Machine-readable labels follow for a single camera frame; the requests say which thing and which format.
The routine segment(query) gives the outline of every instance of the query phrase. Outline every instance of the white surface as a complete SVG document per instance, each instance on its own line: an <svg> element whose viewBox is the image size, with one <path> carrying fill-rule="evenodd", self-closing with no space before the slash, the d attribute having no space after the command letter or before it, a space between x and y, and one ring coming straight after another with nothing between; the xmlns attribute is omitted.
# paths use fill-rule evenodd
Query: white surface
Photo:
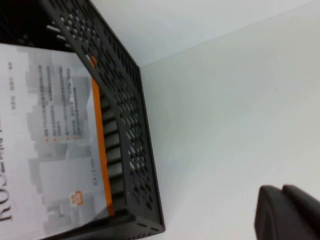
<svg viewBox="0 0 320 240"><path fill-rule="evenodd" d="M92 0L140 66L312 0Z"/></svg>
<svg viewBox="0 0 320 240"><path fill-rule="evenodd" d="M142 68L167 230L255 239L261 185L320 199L320 3Z"/></svg>

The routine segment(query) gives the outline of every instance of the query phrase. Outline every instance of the black object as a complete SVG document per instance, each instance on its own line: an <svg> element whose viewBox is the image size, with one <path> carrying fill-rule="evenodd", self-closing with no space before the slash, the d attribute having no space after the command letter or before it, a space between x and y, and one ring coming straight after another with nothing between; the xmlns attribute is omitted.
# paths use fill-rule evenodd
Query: black object
<svg viewBox="0 0 320 240"><path fill-rule="evenodd" d="M254 227L258 240L320 240L320 202L293 185L262 186Z"/></svg>
<svg viewBox="0 0 320 240"><path fill-rule="evenodd" d="M113 194L124 202L115 216L93 221L52 239L134 240L165 231L158 181L147 120L140 69L88 0L1 0L0 42L75 52L99 86L108 167L120 164L122 173L110 177L122 185Z"/></svg>

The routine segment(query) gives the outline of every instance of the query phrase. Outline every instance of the perforated basket wall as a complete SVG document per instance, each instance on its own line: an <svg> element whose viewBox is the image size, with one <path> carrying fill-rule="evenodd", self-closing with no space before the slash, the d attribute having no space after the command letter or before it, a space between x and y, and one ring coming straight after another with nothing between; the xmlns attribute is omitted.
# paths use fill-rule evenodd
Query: perforated basket wall
<svg viewBox="0 0 320 240"><path fill-rule="evenodd" d="M2 0L0 42L75 52L100 89L115 217L57 238L138 239L165 230L140 69L88 0Z"/></svg>

